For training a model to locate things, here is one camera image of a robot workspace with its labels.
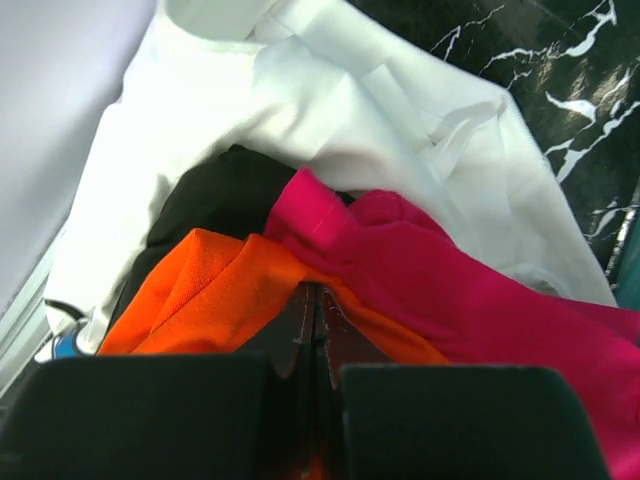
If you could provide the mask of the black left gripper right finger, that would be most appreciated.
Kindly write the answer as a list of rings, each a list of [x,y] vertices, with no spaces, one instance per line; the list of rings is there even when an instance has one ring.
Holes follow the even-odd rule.
[[[577,396],[552,370],[401,366],[315,301],[319,479],[606,479]]]

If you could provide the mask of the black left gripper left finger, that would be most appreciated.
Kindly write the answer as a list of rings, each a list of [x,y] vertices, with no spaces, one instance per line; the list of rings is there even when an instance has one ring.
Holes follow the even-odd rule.
[[[56,360],[1,426],[5,479],[298,479],[315,290],[229,354]]]

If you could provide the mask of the orange t shirt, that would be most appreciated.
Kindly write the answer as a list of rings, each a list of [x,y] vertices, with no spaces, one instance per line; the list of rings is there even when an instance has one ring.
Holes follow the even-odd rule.
[[[304,281],[328,286],[355,327],[401,364],[446,364],[427,340],[372,310],[337,278],[257,234],[192,230],[151,270],[101,355],[228,353],[254,337]]]

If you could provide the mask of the magenta folded t shirt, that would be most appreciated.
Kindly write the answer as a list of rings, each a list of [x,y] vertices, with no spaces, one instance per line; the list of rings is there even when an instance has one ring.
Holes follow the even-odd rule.
[[[555,369],[577,393],[612,476],[639,475],[639,316],[533,291],[459,250],[426,213],[376,190],[345,204],[308,170],[264,234],[457,363]]]

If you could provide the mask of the black folded t shirt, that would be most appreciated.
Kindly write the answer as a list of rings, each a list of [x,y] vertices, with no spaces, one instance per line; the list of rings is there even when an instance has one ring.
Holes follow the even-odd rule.
[[[272,207],[295,173],[294,168],[239,145],[187,171],[150,228],[109,325],[115,325],[146,277],[191,230],[201,228],[240,240],[263,232]]]

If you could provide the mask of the white folded t shirt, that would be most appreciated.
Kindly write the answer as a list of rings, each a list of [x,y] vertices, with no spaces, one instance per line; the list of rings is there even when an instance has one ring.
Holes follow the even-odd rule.
[[[98,125],[44,291],[54,335],[103,340],[180,177],[239,144],[325,184],[402,194],[520,283],[613,305],[511,94],[344,1],[162,1]]]

